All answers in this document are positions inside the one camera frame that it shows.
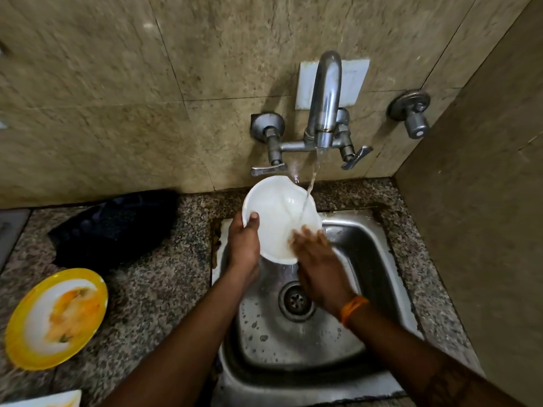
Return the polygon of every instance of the sink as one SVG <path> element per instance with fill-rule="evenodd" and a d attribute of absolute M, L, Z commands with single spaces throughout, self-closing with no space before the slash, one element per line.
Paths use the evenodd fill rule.
<path fill-rule="evenodd" d="M 378 212 L 319 214 L 351 286 L 422 337 Z M 223 220 L 217 234 L 212 284 L 227 269 L 231 221 Z M 259 266 L 219 350 L 222 372 L 211 406 L 308 406 L 404 394 L 362 342 L 311 302 L 298 282 L 298 265 L 261 257 Z"/>

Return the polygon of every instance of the person's left arm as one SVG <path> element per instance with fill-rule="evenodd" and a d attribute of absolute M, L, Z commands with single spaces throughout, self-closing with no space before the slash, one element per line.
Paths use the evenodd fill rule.
<path fill-rule="evenodd" d="M 225 274 L 102 407 L 178 407 L 196 402 L 240 301 L 257 275 L 260 243 L 258 215 L 253 215 L 245 228 L 241 213 L 234 217 Z"/>

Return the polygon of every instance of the chrome faucet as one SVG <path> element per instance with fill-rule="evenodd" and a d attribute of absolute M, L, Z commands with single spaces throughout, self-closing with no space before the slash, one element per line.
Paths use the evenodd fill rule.
<path fill-rule="evenodd" d="M 282 159 L 283 152 L 314 151 L 317 148 L 339 149 L 345 162 L 342 169 L 350 170 L 373 150 L 371 146 L 363 146 L 355 153 L 349 130 L 349 112 L 338 108 L 341 74 L 339 54 L 335 51 L 322 54 L 316 70 L 313 99 L 303 140 L 281 142 L 281 137 L 285 133 L 285 121 L 277 113 L 251 115 L 251 136 L 268 146 L 268 160 L 271 165 L 252 167 L 251 175 L 256 177 L 287 171 L 287 165 Z"/>

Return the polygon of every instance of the running water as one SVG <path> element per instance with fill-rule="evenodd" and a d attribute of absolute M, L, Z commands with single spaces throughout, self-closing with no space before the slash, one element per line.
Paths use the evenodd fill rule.
<path fill-rule="evenodd" d="M 311 196 L 311 191 L 313 191 L 313 186 L 315 184 L 315 179 L 316 179 L 316 173 L 319 171 L 320 161 L 325 151 L 326 149 L 323 149 L 323 148 L 316 149 L 316 161 L 315 161 L 315 164 L 313 164 L 313 177 L 311 178 L 311 183 L 309 183 L 309 187 L 307 188 L 307 197 L 305 201 L 303 202 L 302 211 L 300 212 L 300 218 L 298 219 L 299 225 L 302 225 L 303 213 L 306 209 L 307 202 L 309 201 L 309 197 Z"/>

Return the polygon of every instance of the speckled granite surface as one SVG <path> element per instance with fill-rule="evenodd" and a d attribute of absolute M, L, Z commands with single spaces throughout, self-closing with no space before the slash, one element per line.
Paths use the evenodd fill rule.
<path fill-rule="evenodd" d="M 13 369 L 0 338 L 0 402 L 81 388 L 83 405 L 95 406 L 194 306 L 210 284 L 210 220 L 232 217 L 247 189 L 181 197 L 171 237 L 150 254 L 104 279 L 110 292 L 105 320 L 91 342 L 56 369 Z M 392 180 L 358 179 L 317 183 L 317 209 L 379 206 L 426 339 L 481 372 L 477 357 L 419 232 Z M 0 274 L 2 331 L 17 303 L 40 280 L 58 271 L 47 232 L 82 207 L 39 209 L 31 214 Z M 409 406 L 407 399 L 356 403 L 372 407 Z"/>

